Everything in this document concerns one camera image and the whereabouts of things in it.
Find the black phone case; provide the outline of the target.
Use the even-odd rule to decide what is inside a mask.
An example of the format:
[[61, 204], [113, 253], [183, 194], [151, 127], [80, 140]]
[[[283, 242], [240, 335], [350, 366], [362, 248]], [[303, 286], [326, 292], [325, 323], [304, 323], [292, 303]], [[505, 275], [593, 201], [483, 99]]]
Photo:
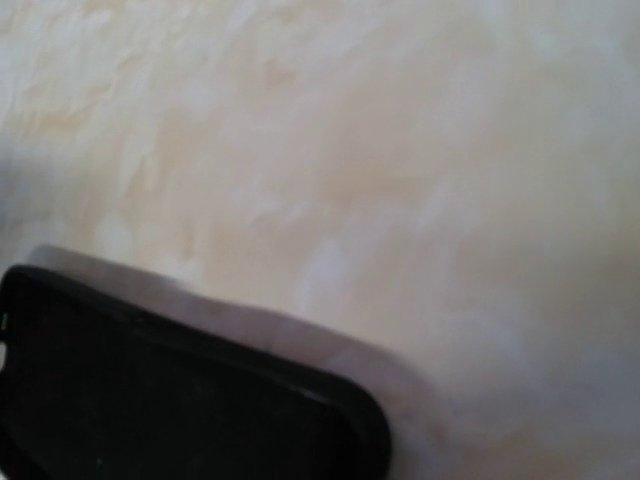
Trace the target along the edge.
[[383, 479], [391, 456], [345, 378], [42, 268], [2, 278], [8, 479]]

